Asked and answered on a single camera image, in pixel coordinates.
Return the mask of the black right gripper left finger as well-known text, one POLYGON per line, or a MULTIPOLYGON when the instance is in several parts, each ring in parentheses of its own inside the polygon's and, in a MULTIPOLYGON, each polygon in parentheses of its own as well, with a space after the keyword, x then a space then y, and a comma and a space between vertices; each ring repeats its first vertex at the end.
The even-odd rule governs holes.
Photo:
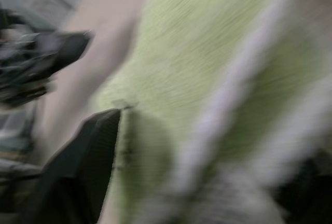
POLYGON ((113 169, 120 109, 86 119, 45 166, 24 206, 24 224, 97 224, 113 169))

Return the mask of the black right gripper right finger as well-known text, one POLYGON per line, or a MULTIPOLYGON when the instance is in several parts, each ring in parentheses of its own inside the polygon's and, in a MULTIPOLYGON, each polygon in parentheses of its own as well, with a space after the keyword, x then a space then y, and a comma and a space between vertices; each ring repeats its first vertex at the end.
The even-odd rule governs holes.
POLYGON ((332 154, 320 151, 277 188, 274 199, 286 210, 332 210, 332 154))

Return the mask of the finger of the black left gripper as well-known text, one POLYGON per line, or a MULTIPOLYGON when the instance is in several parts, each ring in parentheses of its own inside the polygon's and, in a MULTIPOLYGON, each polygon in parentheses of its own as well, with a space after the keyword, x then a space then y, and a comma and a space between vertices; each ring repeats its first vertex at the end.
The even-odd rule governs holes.
POLYGON ((60 47, 53 63, 53 73, 79 60, 92 41, 93 34, 90 31, 61 33, 59 39, 60 47))

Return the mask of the green towel with white trim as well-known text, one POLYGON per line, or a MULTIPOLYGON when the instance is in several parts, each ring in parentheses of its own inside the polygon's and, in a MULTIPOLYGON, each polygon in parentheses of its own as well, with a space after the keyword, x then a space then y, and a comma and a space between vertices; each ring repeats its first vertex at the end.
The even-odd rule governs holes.
POLYGON ((332 0, 147 0, 98 104, 115 224, 332 224, 274 199, 332 154, 332 0))

